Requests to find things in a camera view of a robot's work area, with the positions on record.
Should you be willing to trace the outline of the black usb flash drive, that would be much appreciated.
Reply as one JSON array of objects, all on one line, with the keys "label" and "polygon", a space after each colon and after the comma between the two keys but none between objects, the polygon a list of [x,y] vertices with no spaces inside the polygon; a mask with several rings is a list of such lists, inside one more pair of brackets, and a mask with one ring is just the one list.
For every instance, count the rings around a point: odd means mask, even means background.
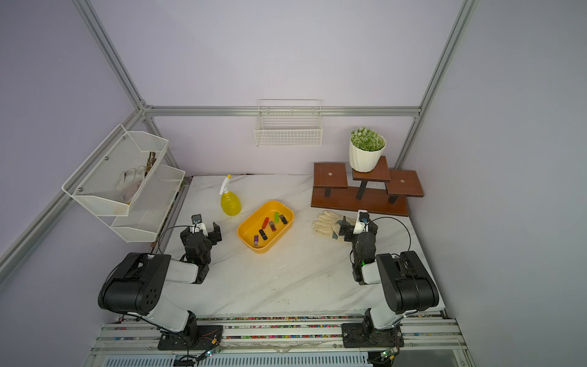
[{"label": "black usb flash drive", "polygon": [[264,230],[263,230],[263,229],[260,229],[258,232],[259,232],[259,234],[260,234],[261,238],[262,238],[264,241],[267,241],[267,240],[268,240],[268,237],[267,237],[267,235],[266,235],[266,233],[264,232]]}]

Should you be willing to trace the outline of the orange-red usb flash drive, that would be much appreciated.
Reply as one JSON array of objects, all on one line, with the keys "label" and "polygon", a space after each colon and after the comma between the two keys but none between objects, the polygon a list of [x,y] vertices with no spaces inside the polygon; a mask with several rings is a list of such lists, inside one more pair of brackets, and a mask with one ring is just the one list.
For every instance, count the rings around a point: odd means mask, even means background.
[{"label": "orange-red usb flash drive", "polygon": [[265,217],[265,219],[264,219],[264,221],[263,221],[263,223],[262,223],[262,226],[261,226],[261,228],[262,228],[262,229],[266,229],[266,227],[268,226],[268,223],[269,223],[269,222],[270,222],[269,218],[268,218],[268,217]]}]

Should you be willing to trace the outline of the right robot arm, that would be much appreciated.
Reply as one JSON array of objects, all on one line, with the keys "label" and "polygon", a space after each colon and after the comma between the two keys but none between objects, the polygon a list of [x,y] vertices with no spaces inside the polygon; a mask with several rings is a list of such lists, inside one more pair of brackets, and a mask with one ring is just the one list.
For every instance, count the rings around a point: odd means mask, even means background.
[{"label": "right robot arm", "polygon": [[379,284],[383,290],[384,300],[365,312],[365,334],[393,330],[405,317],[440,303],[438,288],[416,252],[376,252],[377,229],[368,219],[352,224],[342,218],[333,225],[336,237],[352,245],[353,279],[360,285]]}]

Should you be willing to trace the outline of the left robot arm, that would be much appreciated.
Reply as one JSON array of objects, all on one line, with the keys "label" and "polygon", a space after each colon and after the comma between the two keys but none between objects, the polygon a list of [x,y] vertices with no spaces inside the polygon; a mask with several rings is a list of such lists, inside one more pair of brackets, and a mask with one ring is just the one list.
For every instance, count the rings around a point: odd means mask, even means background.
[{"label": "left robot arm", "polygon": [[98,296],[99,307],[113,313],[131,315],[168,333],[189,334],[196,330],[193,312],[174,304],[163,295],[170,283],[202,284],[211,250],[222,241],[220,226],[206,229],[200,217],[180,233],[185,253],[179,260],[171,255],[129,253],[109,274]]}]

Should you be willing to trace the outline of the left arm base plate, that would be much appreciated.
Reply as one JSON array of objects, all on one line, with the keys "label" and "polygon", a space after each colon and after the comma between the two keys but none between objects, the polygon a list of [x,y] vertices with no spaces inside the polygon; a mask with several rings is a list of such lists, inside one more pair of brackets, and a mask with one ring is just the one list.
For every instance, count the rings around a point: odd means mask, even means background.
[{"label": "left arm base plate", "polygon": [[223,338],[221,325],[196,326],[194,331],[185,330],[181,333],[162,331],[157,349],[162,351],[188,350],[208,351],[220,345]]}]

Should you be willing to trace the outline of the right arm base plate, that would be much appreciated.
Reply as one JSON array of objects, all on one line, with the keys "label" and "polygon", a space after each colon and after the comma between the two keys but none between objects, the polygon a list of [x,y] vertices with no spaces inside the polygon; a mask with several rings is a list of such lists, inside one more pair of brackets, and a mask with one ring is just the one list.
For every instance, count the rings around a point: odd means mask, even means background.
[{"label": "right arm base plate", "polygon": [[345,348],[391,348],[404,346],[404,338],[399,327],[378,330],[363,324],[342,324],[342,342]]}]

